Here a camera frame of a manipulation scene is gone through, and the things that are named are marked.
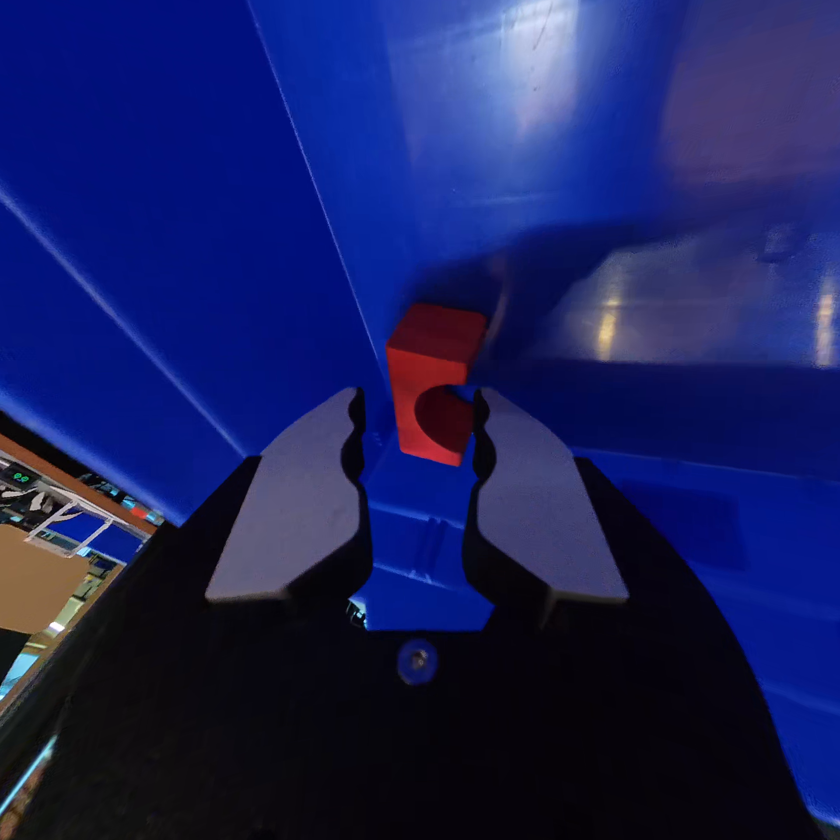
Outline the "blue plastic bin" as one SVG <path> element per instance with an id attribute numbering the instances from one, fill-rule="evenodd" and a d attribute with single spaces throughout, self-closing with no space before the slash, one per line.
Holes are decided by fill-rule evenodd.
<path id="1" fill-rule="evenodd" d="M 629 590 L 499 612 L 385 346 L 574 454 Z M 364 392 L 371 575 L 212 604 Z M 2 2 L 2 411 L 166 520 L 18 838 L 838 835 L 838 2 Z"/>

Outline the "red wooden arch block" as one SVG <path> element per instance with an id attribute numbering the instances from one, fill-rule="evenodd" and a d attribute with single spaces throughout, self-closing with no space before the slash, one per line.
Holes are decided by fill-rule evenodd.
<path id="1" fill-rule="evenodd" d="M 459 467 L 473 407 L 453 391 L 465 385 L 487 332 L 475 311 L 417 303 L 385 346 L 398 444 L 406 455 Z"/>

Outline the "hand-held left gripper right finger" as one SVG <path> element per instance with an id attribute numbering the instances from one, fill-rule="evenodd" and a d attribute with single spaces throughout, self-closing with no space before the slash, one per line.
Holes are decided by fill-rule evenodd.
<path id="1" fill-rule="evenodd" d="M 566 444 L 490 388 L 475 392 L 473 407 L 469 585 L 531 627 L 544 626 L 557 602 L 624 604 L 627 586 Z"/>

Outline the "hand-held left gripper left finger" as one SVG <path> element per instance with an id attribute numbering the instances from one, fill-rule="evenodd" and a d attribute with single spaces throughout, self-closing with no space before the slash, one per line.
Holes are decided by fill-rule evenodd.
<path id="1" fill-rule="evenodd" d="M 365 420 L 363 390 L 348 387 L 266 447 L 206 588 L 209 603 L 340 604 L 368 581 Z"/>

